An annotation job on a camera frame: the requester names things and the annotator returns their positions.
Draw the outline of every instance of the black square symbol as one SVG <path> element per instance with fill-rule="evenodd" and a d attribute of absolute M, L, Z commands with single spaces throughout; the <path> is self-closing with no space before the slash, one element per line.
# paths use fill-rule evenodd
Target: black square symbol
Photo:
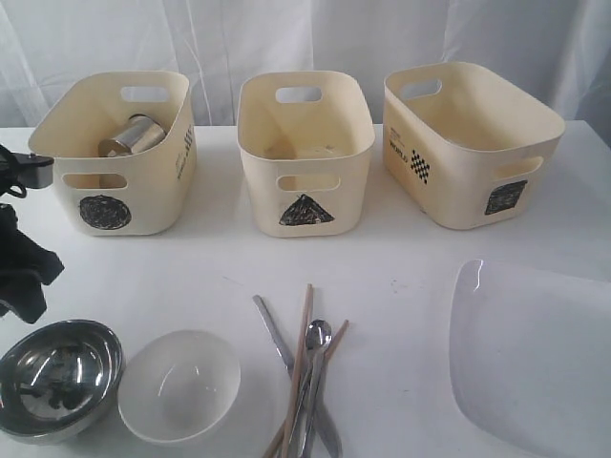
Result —
<path fill-rule="evenodd" d="M 494 189 L 490 194 L 490 198 L 488 198 L 486 215 L 493 215 L 494 213 L 514 208 L 526 187 L 526 183 L 528 181 L 524 179 L 515 183 L 504 184 Z"/>

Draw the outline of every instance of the bin handle hole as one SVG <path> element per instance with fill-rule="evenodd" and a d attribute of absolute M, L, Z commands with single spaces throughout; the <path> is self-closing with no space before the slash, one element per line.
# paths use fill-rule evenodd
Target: bin handle hole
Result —
<path fill-rule="evenodd" d="M 170 93 L 160 86 L 125 86 L 121 88 L 121 97 L 126 102 L 167 102 Z"/>
<path fill-rule="evenodd" d="M 400 91 L 401 100 L 439 94 L 441 86 L 442 84 L 439 78 L 406 84 Z"/>
<path fill-rule="evenodd" d="M 527 157 L 518 162 L 501 165 L 494 170 L 495 179 L 507 179 L 532 174 L 543 163 L 543 157 Z"/>
<path fill-rule="evenodd" d="M 318 102 L 321 98 L 323 91 L 317 86 L 295 86 L 276 91 L 276 101 L 279 103 Z"/>
<path fill-rule="evenodd" d="M 62 177 L 66 186 L 74 189 L 123 189 L 127 179 L 119 174 L 66 174 Z"/>
<path fill-rule="evenodd" d="M 276 184 L 283 191 L 333 191 L 339 188 L 342 180 L 333 174 L 285 175 Z"/>

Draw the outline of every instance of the white bowl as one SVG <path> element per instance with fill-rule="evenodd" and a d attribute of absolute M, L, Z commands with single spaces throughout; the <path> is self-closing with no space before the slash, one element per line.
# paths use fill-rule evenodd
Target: white bowl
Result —
<path fill-rule="evenodd" d="M 127 365 L 118 409 L 140 439 L 184 446 L 221 425 L 240 381 L 240 360 L 228 342 L 209 332 L 176 331 L 149 343 Z"/>

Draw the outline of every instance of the black triangle symbol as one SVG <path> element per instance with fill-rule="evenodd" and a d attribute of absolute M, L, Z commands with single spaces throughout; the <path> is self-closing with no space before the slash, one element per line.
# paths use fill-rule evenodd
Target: black triangle symbol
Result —
<path fill-rule="evenodd" d="M 283 213 L 280 218 L 280 224 L 282 226 L 303 226 L 306 224 L 332 222 L 333 220 L 335 218 L 316 203 L 313 198 L 301 194 Z"/>

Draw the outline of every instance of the stainless steel bowl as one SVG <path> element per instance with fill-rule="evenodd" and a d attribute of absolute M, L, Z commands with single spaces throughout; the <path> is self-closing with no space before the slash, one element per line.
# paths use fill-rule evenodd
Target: stainless steel bowl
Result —
<path fill-rule="evenodd" d="M 38 329 L 0 360 L 0 429 L 28 444 L 53 444 L 99 419 L 116 400 L 123 352 L 97 322 Z"/>

